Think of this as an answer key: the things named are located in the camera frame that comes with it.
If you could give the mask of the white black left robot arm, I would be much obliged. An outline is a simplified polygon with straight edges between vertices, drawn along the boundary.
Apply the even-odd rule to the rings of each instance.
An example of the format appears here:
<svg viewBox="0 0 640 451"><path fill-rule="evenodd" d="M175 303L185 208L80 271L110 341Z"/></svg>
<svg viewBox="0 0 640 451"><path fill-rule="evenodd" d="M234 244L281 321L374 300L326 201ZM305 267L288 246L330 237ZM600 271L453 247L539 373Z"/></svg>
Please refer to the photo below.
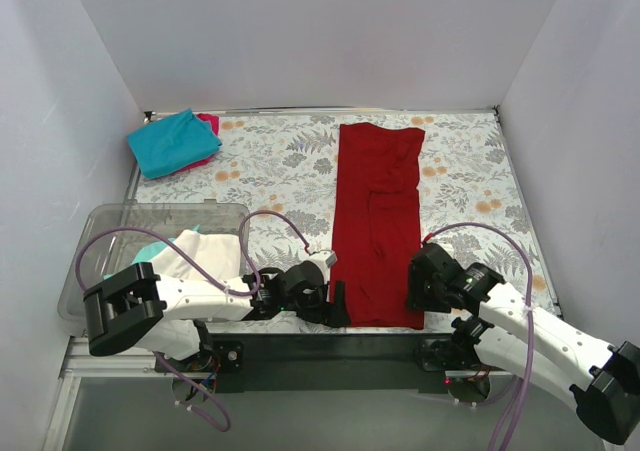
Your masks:
<svg viewBox="0 0 640 451"><path fill-rule="evenodd" d="M328 297L328 267L306 260L282 271L266 267L217 287L208 281L161 275L148 262L133 264L85 292L91 355L133 347L178 361L211 353L208 323L270 320L292 311L306 322L340 328L351 324L346 287Z"/></svg>

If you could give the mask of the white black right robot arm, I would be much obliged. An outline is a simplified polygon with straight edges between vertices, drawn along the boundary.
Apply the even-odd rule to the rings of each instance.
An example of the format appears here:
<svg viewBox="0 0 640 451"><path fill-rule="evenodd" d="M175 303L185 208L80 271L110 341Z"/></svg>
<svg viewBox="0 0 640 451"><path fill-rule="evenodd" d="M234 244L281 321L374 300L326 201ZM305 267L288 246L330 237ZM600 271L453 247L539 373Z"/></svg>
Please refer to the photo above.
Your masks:
<svg viewBox="0 0 640 451"><path fill-rule="evenodd" d="M526 305L499 273L480 263L463 268L435 243L412 257L408 275L411 307L470 314L453 320L449 338L422 347L424 363L507 371L574 409L598 437L626 443L639 424L638 346L615 346Z"/></svg>

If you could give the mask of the dark red t shirt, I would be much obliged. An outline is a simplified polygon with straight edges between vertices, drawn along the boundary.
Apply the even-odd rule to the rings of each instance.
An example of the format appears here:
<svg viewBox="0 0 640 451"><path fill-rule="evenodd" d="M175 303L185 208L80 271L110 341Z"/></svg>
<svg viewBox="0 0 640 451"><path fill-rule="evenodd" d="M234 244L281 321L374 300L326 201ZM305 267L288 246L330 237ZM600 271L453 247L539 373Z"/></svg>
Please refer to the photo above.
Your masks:
<svg viewBox="0 0 640 451"><path fill-rule="evenodd" d="M407 305L409 264L422 237L418 158L424 136L418 128L340 127L331 283L344 285L355 327L424 325L423 313Z"/></svg>

